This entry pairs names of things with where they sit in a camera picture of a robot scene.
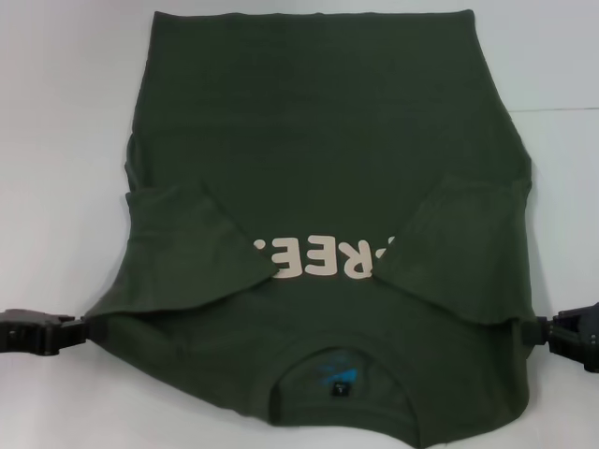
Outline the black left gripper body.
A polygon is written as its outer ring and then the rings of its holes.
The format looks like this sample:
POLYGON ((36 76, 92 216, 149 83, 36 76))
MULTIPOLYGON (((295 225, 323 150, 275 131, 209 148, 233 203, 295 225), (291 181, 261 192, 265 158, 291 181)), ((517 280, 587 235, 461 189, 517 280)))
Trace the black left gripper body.
POLYGON ((74 321, 68 315, 10 309, 1 312, 1 353, 59 355, 62 327, 74 321))

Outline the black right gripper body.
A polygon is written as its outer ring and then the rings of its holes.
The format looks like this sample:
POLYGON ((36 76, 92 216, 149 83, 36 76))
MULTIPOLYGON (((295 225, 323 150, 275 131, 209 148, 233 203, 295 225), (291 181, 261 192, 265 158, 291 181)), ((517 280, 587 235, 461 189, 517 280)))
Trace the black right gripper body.
POLYGON ((598 372, 598 304, 560 311, 550 325, 550 351, 598 372))

